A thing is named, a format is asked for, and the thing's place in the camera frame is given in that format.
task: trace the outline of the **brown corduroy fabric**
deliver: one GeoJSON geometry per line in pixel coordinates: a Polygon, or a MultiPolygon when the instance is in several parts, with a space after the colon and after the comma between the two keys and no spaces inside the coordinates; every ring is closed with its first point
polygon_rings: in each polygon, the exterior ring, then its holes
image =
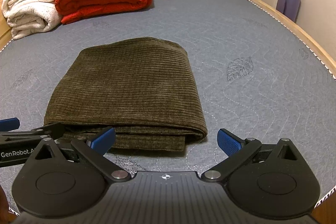
{"type": "Polygon", "coordinates": [[[82,50],[55,88],[44,124],[63,138],[115,127],[115,148],[182,151],[207,135],[186,51],[152,37],[82,50]]]}

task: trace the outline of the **blue gripper pad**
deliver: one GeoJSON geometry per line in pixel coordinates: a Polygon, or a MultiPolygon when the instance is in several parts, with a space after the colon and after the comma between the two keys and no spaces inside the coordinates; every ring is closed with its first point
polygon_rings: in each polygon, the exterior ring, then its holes
{"type": "Polygon", "coordinates": [[[109,128],[106,132],[103,132],[99,137],[91,142],[90,147],[98,152],[100,155],[104,155],[114,145],[116,141],[116,132],[114,128],[109,128]]]}
{"type": "Polygon", "coordinates": [[[20,127],[20,121],[18,118],[10,118],[5,120],[0,120],[0,131],[1,132],[8,132],[20,127]]]}
{"type": "Polygon", "coordinates": [[[229,136],[222,129],[218,131],[217,143],[219,148],[222,149],[228,157],[242,148],[242,144],[239,141],[229,136]]]}

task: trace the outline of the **purple bag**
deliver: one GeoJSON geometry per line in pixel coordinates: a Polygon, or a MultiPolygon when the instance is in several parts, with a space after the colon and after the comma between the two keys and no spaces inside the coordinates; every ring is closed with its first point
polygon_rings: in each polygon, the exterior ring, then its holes
{"type": "Polygon", "coordinates": [[[301,0],[278,0],[276,9],[293,22],[296,22],[300,3],[301,0]]]}

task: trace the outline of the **mattress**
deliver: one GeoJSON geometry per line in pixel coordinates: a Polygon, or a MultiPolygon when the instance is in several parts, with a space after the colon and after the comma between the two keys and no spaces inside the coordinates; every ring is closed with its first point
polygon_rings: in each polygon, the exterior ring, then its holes
{"type": "MultiPolygon", "coordinates": [[[[0,118],[18,117],[20,130],[42,126],[54,88],[82,49],[147,36],[187,51],[208,137],[181,153],[116,149],[106,154],[109,160],[132,174],[200,174],[227,158],[216,141],[226,128],[263,143],[290,138],[315,173],[321,197],[335,186],[335,80],[303,42],[248,0],[154,0],[146,10],[13,41],[0,53],[0,118]]],[[[0,170],[9,199],[20,168],[0,170]]]]}

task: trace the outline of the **metal screw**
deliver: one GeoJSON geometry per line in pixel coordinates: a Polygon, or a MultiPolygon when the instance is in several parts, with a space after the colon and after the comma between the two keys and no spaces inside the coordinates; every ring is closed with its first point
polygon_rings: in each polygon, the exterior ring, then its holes
{"type": "Polygon", "coordinates": [[[125,170],[117,170],[112,172],[112,177],[115,179],[124,179],[128,176],[128,173],[125,170]]]}
{"type": "Polygon", "coordinates": [[[209,170],[205,172],[204,175],[207,179],[218,179],[219,177],[221,177],[221,173],[215,170],[209,170]]]}

